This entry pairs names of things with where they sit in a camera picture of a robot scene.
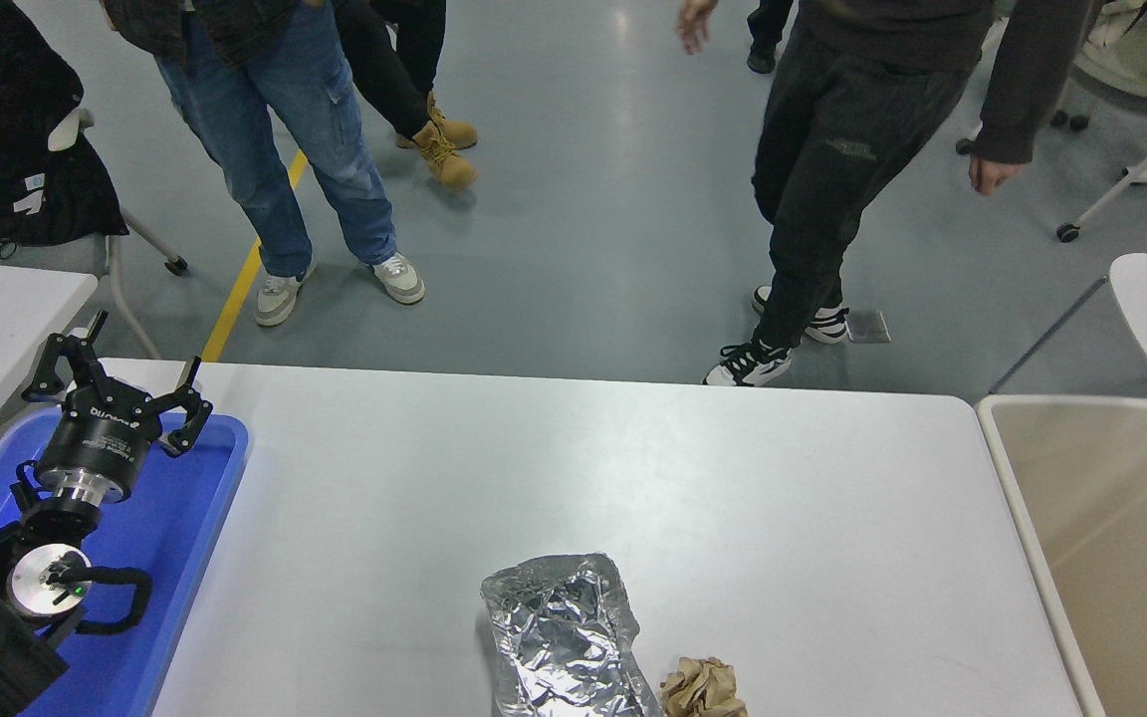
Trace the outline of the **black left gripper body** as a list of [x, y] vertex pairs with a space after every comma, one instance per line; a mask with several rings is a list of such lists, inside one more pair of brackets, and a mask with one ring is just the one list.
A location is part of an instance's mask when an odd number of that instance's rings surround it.
[[77, 387], [61, 404], [50, 443], [36, 463], [41, 488], [58, 490], [60, 478], [87, 471], [131, 491], [145, 467], [147, 449], [158, 436], [158, 418], [142, 412], [150, 395], [136, 385], [115, 384], [114, 399], [95, 385]]

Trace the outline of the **person's hand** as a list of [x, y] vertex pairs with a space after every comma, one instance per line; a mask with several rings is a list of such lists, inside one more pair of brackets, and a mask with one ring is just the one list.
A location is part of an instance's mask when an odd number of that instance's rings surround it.
[[682, 1], [674, 20], [674, 33], [687, 55], [693, 56], [704, 50], [710, 40], [710, 18], [718, 3], [718, 0]]
[[970, 155], [970, 166], [968, 171], [972, 189], [982, 196], [992, 196], [1000, 189], [1002, 184], [1007, 184], [1012, 178], [1020, 176], [1028, 163], [1005, 163], [997, 159], [984, 159], [978, 153]]

